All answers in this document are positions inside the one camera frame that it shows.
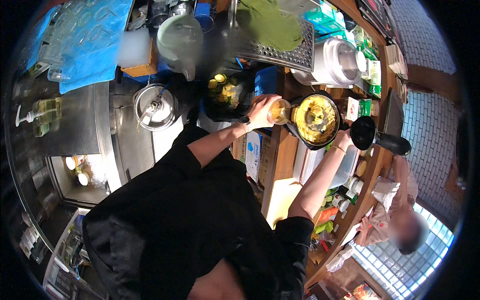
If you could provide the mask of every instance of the hand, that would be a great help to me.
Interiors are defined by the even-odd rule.
[[[333,141],[334,146],[337,146],[343,151],[347,151],[348,146],[353,145],[352,138],[350,137],[350,129],[348,130],[339,130],[336,133],[335,139]]]
[[[267,118],[268,110],[275,100],[281,98],[282,96],[275,94],[258,96],[246,114],[246,116],[250,118],[250,125],[253,129],[273,127],[273,122],[270,122]]]
[[[361,219],[360,226],[358,226],[357,231],[360,232],[368,232],[368,225],[370,224],[370,219],[366,216],[364,216]]]

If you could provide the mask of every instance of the person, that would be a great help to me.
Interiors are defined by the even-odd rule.
[[[400,187],[392,200],[388,213],[377,203],[370,217],[364,217],[358,228],[354,242],[360,246],[390,241],[403,255],[411,254],[427,239],[428,224],[425,218],[413,210],[418,194],[418,184],[410,162],[399,155],[392,161],[392,181],[400,182]]]
[[[247,119],[211,134],[189,117],[163,158],[85,216],[87,252],[113,299],[302,298],[312,218],[352,141],[338,131],[273,231],[226,148],[272,127],[279,98],[260,96]]]

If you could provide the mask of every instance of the black funnel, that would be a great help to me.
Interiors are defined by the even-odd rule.
[[[394,155],[407,155],[411,150],[408,140],[403,137],[378,132],[375,122],[369,116],[363,116],[353,122],[350,128],[353,144],[360,150],[367,150],[377,144]]]

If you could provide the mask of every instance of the glass block window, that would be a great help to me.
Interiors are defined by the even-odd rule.
[[[413,292],[432,274],[452,244],[454,235],[415,203],[413,209],[427,219],[430,234],[427,241],[410,255],[402,255],[390,241],[361,247],[355,245],[353,258],[393,299],[414,298]]]

